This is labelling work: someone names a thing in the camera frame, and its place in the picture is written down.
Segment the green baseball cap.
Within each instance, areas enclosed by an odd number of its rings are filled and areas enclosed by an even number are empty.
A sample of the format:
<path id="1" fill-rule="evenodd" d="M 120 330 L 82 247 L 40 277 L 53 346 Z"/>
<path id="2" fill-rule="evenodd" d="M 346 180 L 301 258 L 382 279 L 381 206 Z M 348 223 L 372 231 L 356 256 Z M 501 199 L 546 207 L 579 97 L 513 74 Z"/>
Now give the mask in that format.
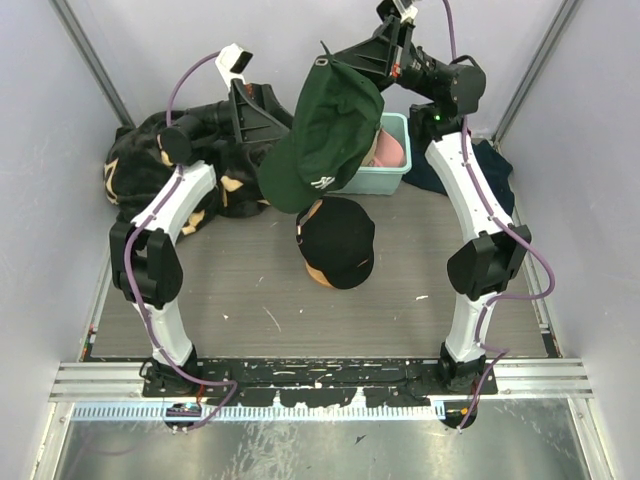
<path id="1" fill-rule="evenodd" d="M 344 188 L 375 153 L 384 106 L 373 81 L 325 49 L 304 81 L 289 132 L 259 167 L 263 198 L 294 214 Z"/>

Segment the navy blue sweater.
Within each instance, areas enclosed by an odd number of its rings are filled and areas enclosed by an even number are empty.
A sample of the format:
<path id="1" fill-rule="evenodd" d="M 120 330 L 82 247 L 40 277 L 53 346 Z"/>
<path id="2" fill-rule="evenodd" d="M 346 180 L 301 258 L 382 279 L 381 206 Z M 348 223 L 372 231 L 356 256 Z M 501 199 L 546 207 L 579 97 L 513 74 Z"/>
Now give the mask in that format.
<path id="1" fill-rule="evenodd" d="M 512 215 L 515 207 L 515 195 L 509 184 L 513 166 L 498 153 L 487 140 L 472 144 L 477 163 L 485 176 L 493 195 L 502 209 Z M 446 189 L 427 162 L 420 146 L 411 143 L 412 167 L 403 175 L 402 181 L 421 190 L 447 195 Z"/>

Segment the teal plastic bin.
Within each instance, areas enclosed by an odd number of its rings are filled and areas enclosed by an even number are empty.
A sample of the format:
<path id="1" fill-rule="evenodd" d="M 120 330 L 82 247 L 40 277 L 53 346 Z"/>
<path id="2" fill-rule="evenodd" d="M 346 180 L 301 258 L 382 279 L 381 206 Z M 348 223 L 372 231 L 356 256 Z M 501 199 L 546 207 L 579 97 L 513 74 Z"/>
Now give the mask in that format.
<path id="1" fill-rule="evenodd" d="M 402 150 L 400 163 L 393 166 L 361 166 L 338 193 L 392 195 L 399 187 L 402 177 L 412 168 L 407 117 L 400 113 L 384 112 L 381 127 L 382 133 L 393 138 Z"/>

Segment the black floral fleece blanket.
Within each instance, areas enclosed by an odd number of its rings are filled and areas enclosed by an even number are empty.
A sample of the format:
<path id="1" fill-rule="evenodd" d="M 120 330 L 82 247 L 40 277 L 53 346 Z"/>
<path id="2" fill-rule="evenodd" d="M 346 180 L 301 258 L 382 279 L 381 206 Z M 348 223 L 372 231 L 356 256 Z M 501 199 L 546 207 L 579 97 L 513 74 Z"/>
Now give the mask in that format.
<path id="1" fill-rule="evenodd" d="M 216 186 L 190 213 L 180 235 L 198 232 L 217 216 L 245 219 L 263 213 L 270 202 L 260 190 L 258 170 L 274 144 L 236 142 L 232 128 L 215 119 L 211 104 L 174 110 L 171 119 L 177 122 L 186 115 L 202 124 L 192 143 L 193 153 L 214 168 Z M 141 213 L 174 173 L 176 166 L 159 139 L 165 127 L 166 113 L 160 111 L 137 127 L 116 130 L 104 162 L 103 184 L 120 221 L 129 222 Z"/>

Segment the black baseball cap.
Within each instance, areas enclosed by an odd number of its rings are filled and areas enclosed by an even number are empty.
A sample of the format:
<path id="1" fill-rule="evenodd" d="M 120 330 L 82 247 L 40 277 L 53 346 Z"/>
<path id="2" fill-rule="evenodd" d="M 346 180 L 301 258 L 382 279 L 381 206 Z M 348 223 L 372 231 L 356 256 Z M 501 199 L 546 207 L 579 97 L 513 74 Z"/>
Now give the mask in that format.
<path id="1" fill-rule="evenodd" d="M 357 202 L 325 196 L 296 217 L 296 243 L 304 264 L 322 271 L 333 289 L 365 282 L 374 267 L 375 223 Z"/>

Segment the wooden hat stand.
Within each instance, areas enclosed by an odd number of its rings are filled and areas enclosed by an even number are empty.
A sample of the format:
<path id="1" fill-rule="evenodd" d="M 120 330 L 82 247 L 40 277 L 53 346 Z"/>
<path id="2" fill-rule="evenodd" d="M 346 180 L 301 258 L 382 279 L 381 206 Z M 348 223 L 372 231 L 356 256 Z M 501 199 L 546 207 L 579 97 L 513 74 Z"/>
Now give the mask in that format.
<path id="1" fill-rule="evenodd" d="M 313 268 L 308 263 L 305 264 L 305 267 L 308 274 L 315 282 L 327 288 L 334 288 L 334 285 L 329 281 L 329 279 L 322 271 Z"/>

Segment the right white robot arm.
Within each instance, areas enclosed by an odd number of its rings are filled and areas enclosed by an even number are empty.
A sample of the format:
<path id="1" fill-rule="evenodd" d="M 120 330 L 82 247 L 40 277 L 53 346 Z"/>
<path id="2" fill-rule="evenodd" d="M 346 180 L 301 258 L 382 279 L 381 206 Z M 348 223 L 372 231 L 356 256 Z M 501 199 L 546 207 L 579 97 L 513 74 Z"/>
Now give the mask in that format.
<path id="1" fill-rule="evenodd" d="M 427 100 L 411 106 L 409 129 L 426 146 L 425 160 L 444 186 L 463 238 L 446 265 L 456 300 L 435 377 L 444 390 L 459 394 L 477 386 L 488 370 L 488 325 L 520 270 L 531 232 L 513 224 L 473 152 L 466 120 L 485 92 L 484 70 L 469 55 L 443 62 L 415 45 L 414 2 L 382 1 L 376 13 L 381 24 L 371 37 L 337 57 L 381 91 L 398 85 Z"/>

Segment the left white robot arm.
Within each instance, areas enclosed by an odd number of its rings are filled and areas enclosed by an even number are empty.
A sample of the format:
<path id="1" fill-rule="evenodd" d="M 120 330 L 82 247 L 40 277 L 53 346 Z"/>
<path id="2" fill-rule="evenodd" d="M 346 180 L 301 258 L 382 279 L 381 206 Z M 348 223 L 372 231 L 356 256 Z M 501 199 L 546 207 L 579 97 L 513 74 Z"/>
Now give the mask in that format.
<path id="1" fill-rule="evenodd" d="M 118 131 L 104 164 L 107 198 L 119 210 L 109 232 L 112 281 L 150 338 L 147 382 L 178 396 L 207 383 L 177 302 L 176 245 L 218 216 L 244 219 L 268 207 L 258 170 L 291 125 L 271 85 L 235 79 L 225 100 L 169 108 Z"/>

